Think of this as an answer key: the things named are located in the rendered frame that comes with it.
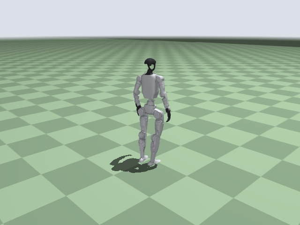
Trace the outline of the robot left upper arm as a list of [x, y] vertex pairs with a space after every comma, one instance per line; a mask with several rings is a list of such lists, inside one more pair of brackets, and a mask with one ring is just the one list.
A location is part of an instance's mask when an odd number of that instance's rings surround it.
[[134, 94], [136, 94], [136, 95], [140, 94], [139, 88], [141, 86], [141, 76], [142, 75], [139, 75], [136, 78], [136, 83], [135, 83], [135, 88], [134, 88]]

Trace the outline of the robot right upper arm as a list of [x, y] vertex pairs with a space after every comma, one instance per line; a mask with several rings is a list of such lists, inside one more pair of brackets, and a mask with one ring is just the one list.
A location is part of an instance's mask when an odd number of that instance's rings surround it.
[[165, 97], [165, 84], [164, 84], [164, 77], [160, 75], [156, 75], [156, 81], [159, 84], [159, 89], [160, 89], [160, 97]]

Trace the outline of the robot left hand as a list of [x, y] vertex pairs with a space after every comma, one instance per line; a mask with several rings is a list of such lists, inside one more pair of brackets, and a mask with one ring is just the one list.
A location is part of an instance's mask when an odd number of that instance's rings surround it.
[[136, 110], [137, 110], [137, 114], [138, 114], [138, 116], [140, 116], [139, 113], [138, 113], [138, 109], [141, 108], [141, 105], [140, 105], [140, 106], [137, 106], [137, 104], [135, 104], [135, 105], [136, 105], [136, 107], [137, 107], [137, 109], [136, 109]]

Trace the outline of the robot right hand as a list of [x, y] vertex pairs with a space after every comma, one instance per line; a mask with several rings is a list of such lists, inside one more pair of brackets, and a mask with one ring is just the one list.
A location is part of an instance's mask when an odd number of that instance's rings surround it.
[[170, 111], [168, 108], [166, 108], [166, 113], [167, 113], [167, 116], [168, 116], [168, 120], [166, 122], [168, 122], [171, 118], [171, 114], [170, 114]]

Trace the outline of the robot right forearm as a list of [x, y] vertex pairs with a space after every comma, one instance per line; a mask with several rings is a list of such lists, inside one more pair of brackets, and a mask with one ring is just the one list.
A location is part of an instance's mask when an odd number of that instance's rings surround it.
[[165, 97], [162, 98], [162, 101], [163, 101], [163, 103], [164, 103], [165, 110], [166, 110], [166, 108], [168, 108], [168, 109], [170, 110], [166, 92], [165, 92]]

